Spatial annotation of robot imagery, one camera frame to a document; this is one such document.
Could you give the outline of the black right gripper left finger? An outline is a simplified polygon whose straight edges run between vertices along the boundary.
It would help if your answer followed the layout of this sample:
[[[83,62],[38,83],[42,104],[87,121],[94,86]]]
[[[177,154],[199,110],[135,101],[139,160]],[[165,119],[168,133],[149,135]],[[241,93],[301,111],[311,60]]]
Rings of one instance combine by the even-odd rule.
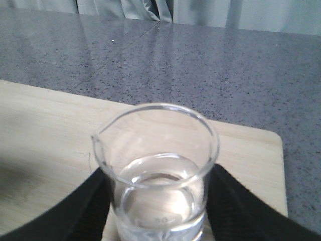
[[[96,169],[57,205],[1,236],[1,240],[102,240],[110,200],[109,183]]]

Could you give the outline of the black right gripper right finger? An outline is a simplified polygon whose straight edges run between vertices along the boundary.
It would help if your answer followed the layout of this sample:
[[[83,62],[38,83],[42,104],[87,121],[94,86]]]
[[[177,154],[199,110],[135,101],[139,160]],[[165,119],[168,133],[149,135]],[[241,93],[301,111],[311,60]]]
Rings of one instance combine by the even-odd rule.
[[[221,165],[210,171],[207,216],[215,240],[320,240],[260,200]]]

